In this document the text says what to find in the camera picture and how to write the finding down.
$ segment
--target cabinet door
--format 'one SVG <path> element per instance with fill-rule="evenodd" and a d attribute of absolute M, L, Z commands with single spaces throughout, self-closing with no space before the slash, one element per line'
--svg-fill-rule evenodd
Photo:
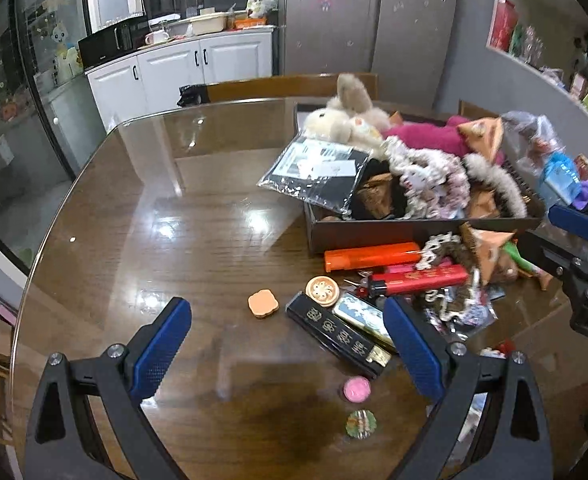
<path fill-rule="evenodd" d="M 199 41 L 187 41 L 138 54 L 149 112 L 178 108 L 181 86 L 203 84 Z"/>
<path fill-rule="evenodd" d="M 205 83 L 272 75 L 272 34 L 239 32 L 200 40 Z"/>
<path fill-rule="evenodd" d="M 136 56 L 110 63 L 89 73 L 87 78 L 108 132 L 116 124 L 148 113 Z"/>

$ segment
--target pink round object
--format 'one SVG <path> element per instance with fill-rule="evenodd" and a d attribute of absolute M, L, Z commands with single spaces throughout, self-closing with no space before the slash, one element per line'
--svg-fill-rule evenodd
<path fill-rule="evenodd" d="M 370 382 L 365 377 L 352 377 L 343 386 L 343 395 L 350 402 L 365 402 L 371 392 Z"/>

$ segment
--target orange tube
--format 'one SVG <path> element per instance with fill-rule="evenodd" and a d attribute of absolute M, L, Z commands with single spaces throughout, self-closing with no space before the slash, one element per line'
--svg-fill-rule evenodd
<path fill-rule="evenodd" d="M 421 248 L 414 242 L 379 245 L 358 249 L 325 251 L 325 272 L 341 269 L 366 269 L 396 264 L 410 264 L 421 259 Z"/>

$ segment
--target wooden table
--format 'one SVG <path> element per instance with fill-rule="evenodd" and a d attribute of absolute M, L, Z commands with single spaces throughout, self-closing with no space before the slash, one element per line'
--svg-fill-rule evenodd
<path fill-rule="evenodd" d="M 21 306 L 11 376 L 21 461 L 47 356 L 97 356 L 183 296 L 192 329 L 144 411 L 189 478 L 372 480 L 399 462 L 427 404 L 399 362 L 364 405 L 378 430 L 351 440 L 344 425 L 355 406 L 338 391 L 354 371 L 283 309 L 258 320 L 247 307 L 262 288 L 283 306 L 324 273 L 321 258 L 308 255 L 301 203 L 256 187 L 294 134 L 294 106 L 254 100 L 151 116 L 119 126 L 98 149 L 47 236 Z M 569 329 L 558 284 L 541 292 L 521 280 L 508 290 L 495 302 L 499 320 L 472 345 L 511 337 L 529 353 L 563 466 L 584 441 L 588 340 Z M 96 400 L 113 464 L 131 475 Z"/>

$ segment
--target orange container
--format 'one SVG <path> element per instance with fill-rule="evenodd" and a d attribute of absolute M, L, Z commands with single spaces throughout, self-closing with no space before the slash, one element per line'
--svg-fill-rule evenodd
<path fill-rule="evenodd" d="M 379 245 L 359 249 L 325 251 L 325 272 L 341 269 L 366 269 L 420 261 L 421 248 L 414 242 Z"/>
<path fill-rule="evenodd" d="M 266 23 L 267 18 L 243 18 L 241 20 L 237 18 L 234 20 L 234 28 L 257 27 L 258 25 L 265 25 Z"/>

